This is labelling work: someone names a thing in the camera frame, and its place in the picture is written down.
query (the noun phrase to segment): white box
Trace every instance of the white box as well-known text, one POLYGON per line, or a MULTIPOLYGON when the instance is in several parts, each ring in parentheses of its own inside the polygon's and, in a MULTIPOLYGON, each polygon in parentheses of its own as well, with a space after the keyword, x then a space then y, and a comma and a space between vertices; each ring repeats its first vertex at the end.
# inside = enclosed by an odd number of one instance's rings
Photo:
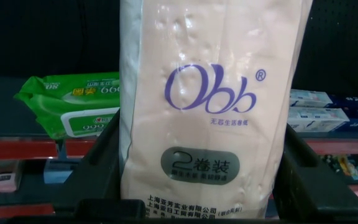
POLYGON ((327 93, 307 90, 291 90, 290 106, 325 108, 333 101, 327 93))
POLYGON ((342 109, 290 107, 288 124, 296 132, 329 132, 348 122, 342 109))

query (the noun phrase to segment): store shelf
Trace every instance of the store shelf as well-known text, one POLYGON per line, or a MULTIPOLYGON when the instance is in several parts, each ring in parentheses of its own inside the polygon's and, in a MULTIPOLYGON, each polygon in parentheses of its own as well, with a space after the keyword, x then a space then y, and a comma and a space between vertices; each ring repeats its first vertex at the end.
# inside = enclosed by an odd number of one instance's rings
POLYGON ((52 204, 15 205, 1 206, 0 218, 11 218, 17 216, 51 215, 53 214, 52 204))
POLYGON ((52 159, 57 156, 53 140, 0 138, 0 159, 52 159))
POLYGON ((91 149, 95 140, 96 138, 67 139, 65 141, 67 158, 82 158, 91 149))
POLYGON ((317 154, 358 154, 358 133, 298 133, 317 154))
MULTIPOLYGON (((327 133, 299 134, 317 154, 358 154, 357 138, 328 138, 327 133)), ((350 133, 347 133, 342 137, 350 136, 350 133)), ((83 157, 91 149, 94 142, 95 139, 67 139, 67 156, 69 158, 83 157)))
POLYGON ((51 198, 62 184, 44 184, 45 161, 25 161, 19 189, 0 193, 0 218, 52 214, 51 198))
POLYGON ((35 121, 33 112, 13 98, 26 80, 0 76, 0 159, 57 157, 55 141, 35 121))

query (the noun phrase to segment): red shelf edge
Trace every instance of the red shelf edge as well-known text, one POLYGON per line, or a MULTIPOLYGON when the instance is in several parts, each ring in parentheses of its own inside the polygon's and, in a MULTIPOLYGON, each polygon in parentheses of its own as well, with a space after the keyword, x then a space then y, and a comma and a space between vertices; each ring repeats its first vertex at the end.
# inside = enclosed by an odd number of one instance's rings
POLYGON ((81 158, 92 148, 95 139, 67 139, 66 153, 69 158, 81 158))
POLYGON ((306 143, 317 154, 358 154, 358 140, 311 140, 306 143))
POLYGON ((4 140, 0 139, 0 159, 57 158, 54 140, 4 140))
POLYGON ((52 204, 37 205, 12 205, 0 207, 0 218, 12 218, 17 216, 51 215, 55 211, 52 204))
MULTIPOLYGON (((324 154, 358 154, 358 141, 346 140, 305 140, 306 143, 319 155, 324 154)), ((67 156, 72 158, 83 157, 94 144, 94 139, 67 139, 67 156)))

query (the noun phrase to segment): gray label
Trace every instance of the gray label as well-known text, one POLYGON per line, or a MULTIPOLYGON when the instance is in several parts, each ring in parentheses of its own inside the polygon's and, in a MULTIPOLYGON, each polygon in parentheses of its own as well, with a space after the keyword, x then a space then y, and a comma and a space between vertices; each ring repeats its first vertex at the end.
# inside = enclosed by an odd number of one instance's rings
POLYGON ((190 183, 224 185, 240 171, 240 161, 231 152, 171 147, 161 157, 169 178, 190 183))

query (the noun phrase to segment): plastic wrapping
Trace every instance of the plastic wrapping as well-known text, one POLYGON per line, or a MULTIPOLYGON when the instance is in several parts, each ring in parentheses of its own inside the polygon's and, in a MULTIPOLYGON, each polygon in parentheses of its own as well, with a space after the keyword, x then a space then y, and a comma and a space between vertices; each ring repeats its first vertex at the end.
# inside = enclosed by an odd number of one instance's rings
POLYGON ((121 197, 263 218, 312 1, 121 0, 121 197))
POLYGON ((119 109, 117 72, 31 77, 15 98, 52 139, 100 134, 119 109))

